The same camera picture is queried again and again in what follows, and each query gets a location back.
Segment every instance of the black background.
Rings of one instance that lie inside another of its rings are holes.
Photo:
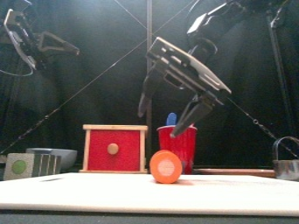
[[[48,31],[80,49],[79,57],[50,57],[46,71],[16,77],[0,73],[0,151],[55,110],[42,126],[6,151],[44,147],[79,151],[83,162],[83,124],[146,125],[136,115],[147,74],[147,1],[31,1],[38,12],[36,32]],[[190,50],[186,31],[194,19],[224,1],[154,0],[154,39],[160,36]],[[290,1],[284,26],[278,30],[295,133],[287,127],[286,108],[276,74],[267,14],[254,13],[224,34],[208,67],[232,91],[231,99],[278,137],[298,135],[299,3]],[[12,45],[0,44],[0,69],[30,72]],[[150,157],[159,150],[156,128],[171,112],[178,116],[192,98],[188,90],[163,83],[154,96]],[[227,102],[199,122],[195,165],[271,167],[274,139]]]

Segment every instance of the red plastic cup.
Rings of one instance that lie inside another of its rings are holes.
[[[179,136],[171,137],[174,126],[163,126],[158,129],[160,150],[171,151],[182,160],[183,174],[192,174],[195,154],[195,127],[190,127]]]

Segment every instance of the white table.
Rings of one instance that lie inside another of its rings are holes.
[[[110,214],[299,217],[299,183],[230,175],[67,173],[0,182],[0,209]]]

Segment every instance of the orange toy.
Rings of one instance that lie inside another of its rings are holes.
[[[159,150],[150,161],[151,173],[162,184],[174,183],[183,173],[183,164],[178,156],[168,150]]]

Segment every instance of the red wooden box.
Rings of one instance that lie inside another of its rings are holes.
[[[82,172],[146,172],[146,131],[140,125],[83,125]]]

